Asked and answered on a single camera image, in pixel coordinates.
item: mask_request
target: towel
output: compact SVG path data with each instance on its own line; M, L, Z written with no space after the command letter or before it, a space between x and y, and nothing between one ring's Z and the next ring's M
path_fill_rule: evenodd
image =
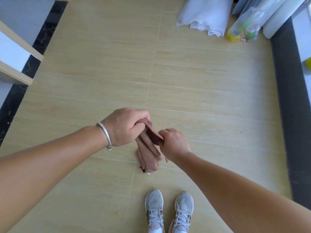
M157 171L159 169L158 161L161 161L163 156L155 145L159 145L159 141L164 139L153 128L152 122L148 119L141 119L136 123L144 123L146 125L143 132L135 139L138 145L137 158L141 165L140 168L147 173Z

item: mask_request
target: clear plastic bag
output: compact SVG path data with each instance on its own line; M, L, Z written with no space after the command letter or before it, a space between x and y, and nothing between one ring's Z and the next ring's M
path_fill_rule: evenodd
M271 16L273 5L281 0L262 0L257 7L249 8L227 31L231 42L249 42L257 39L258 32Z
M224 36L233 0L187 0L176 26L188 25L208 35Z

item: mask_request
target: gray sneaker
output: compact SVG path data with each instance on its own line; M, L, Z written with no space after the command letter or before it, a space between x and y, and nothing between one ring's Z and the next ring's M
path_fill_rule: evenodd
M187 233L194 210L194 201L190 194L181 192L175 200L175 219L169 227L169 233Z
M148 218L149 233L159 232L159 229L164 229L163 205L164 201L161 191L158 189L151 190L147 194L145 199L145 209Z

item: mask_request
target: forearm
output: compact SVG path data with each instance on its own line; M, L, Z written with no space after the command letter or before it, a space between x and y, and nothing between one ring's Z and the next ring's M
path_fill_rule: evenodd
M101 128L89 126L0 158L0 232L8 231L69 172L107 145Z
M293 201L192 153L172 161L234 232L311 232L311 212Z

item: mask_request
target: silver bangle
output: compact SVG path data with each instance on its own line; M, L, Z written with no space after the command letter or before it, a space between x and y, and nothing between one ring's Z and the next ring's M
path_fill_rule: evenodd
M111 145L110 137L109 137L107 130L101 123L96 123L96 125L98 125L99 127L101 127L101 129L103 129L103 132L105 133L107 140L108 140L108 144L109 144L109 146L107 147L107 150L111 150L112 145Z

